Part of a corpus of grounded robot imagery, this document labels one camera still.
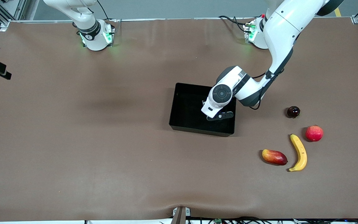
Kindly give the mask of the red yellow mango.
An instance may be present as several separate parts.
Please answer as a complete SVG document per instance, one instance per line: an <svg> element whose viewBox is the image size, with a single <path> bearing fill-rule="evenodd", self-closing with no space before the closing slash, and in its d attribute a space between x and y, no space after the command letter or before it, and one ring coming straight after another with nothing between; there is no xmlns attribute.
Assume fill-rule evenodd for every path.
<svg viewBox="0 0 358 224"><path fill-rule="evenodd" d="M284 166L287 164L287 157L279 151L263 149L261 153L265 162L276 165Z"/></svg>

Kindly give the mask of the dark purple plum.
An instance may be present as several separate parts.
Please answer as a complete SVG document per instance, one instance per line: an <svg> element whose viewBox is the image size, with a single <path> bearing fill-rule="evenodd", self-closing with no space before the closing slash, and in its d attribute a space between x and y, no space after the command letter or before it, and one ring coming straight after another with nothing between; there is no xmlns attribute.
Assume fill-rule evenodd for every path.
<svg viewBox="0 0 358 224"><path fill-rule="evenodd" d="M289 108L287 108L287 116L289 118L297 118L298 116L300 116L300 108L297 106L291 106Z"/></svg>

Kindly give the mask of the white table edge rail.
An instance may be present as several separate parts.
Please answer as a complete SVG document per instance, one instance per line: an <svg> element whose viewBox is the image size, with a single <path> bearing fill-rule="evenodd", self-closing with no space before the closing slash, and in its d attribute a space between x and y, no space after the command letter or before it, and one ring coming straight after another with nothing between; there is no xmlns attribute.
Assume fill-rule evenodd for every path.
<svg viewBox="0 0 358 224"><path fill-rule="evenodd" d="M194 17L192 20L218 20L218 17ZM110 19L109 22L124 22L124 21L163 21L163 20L182 20L182 18L149 18L149 19ZM72 23L72 20L9 20L7 25L1 27L8 27L9 24L16 22L21 24L67 24Z"/></svg>

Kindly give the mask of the red apple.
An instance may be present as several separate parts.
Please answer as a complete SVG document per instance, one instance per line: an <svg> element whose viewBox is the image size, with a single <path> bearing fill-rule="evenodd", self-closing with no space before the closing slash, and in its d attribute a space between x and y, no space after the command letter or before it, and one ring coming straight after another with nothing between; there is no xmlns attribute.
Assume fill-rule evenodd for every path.
<svg viewBox="0 0 358 224"><path fill-rule="evenodd" d="M305 131L305 137L310 142L318 142L324 136L324 130L317 125L309 126Z"/></svg>

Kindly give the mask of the yellow banana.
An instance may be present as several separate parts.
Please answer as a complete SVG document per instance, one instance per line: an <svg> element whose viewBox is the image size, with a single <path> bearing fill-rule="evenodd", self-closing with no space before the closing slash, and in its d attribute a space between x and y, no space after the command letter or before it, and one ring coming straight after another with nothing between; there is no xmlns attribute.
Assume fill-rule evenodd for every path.
<svg viewBox="0 0 358 224"><path fill-rule="evenodd" d="M290 135L290 140L297 152L297 162L296 164L288 169L289 172L302 171L307 165L307 153L305 147L300 140L300 138L294 134Z"/></svg>

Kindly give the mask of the brown table mat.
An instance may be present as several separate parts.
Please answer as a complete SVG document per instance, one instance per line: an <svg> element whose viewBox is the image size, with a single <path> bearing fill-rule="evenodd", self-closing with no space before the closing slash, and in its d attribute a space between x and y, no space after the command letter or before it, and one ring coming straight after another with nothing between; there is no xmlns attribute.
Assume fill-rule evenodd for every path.
<svg viewBox="0 0 358 224"><path fill-rule="evenodd" d="M124 21L114 46L82 47L67 24L0 33L0 221L358 218L358 25L319 17L258 110L237 104L235 133L174 131L175 84L213 86L228 66L251 76L268 51L223 20ZM289 118L297 106L300 116ZM318 142L305 137L320 126ZM302 141L307 165L290 140ZM264 161L263 149L287 164Z"/></svg>

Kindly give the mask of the metal table clamp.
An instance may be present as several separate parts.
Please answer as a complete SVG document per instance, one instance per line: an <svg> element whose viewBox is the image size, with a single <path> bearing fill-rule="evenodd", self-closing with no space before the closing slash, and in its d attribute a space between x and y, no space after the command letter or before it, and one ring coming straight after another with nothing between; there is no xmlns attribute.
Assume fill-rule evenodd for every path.
<svg viewBox="0 0 358 224"><path fill-rule="evenodd" d="M180 210L182 210L182 212L185 213L185 216L186 216L186 217L190 217L190 216L191 216L191 214L190 214L190 208L188 208L188 207L176 207L176 208L174 208L174 209L173 209L172 216L175 216L176 212L177 212L177 211L180 211Z"/></svg>

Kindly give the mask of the black plastic box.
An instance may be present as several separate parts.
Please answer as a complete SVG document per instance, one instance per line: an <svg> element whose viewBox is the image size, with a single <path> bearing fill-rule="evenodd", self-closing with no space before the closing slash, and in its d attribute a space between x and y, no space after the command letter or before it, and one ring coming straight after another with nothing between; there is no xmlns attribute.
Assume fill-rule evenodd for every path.
<svg viewBox="0 0 358 224"><path fill-rule="evenodd" d="M201 112L202 101L207 99L210 86L176 83L169 125L173 130L228 137L235 132L236 99L233 98L222 112L232 111L234 118L208 121Z"/></svg>

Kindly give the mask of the aluminium frame post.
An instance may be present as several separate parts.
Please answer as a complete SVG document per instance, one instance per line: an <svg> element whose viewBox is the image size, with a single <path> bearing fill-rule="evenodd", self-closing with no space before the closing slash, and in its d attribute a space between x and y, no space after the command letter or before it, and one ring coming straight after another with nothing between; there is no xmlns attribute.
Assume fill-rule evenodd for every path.
<svg viewBox="0 0 358 224"><path fill-rule="evenodd" d="M0 28L7 28L11 21L20 20L27 0L0 0Z"/></svg>

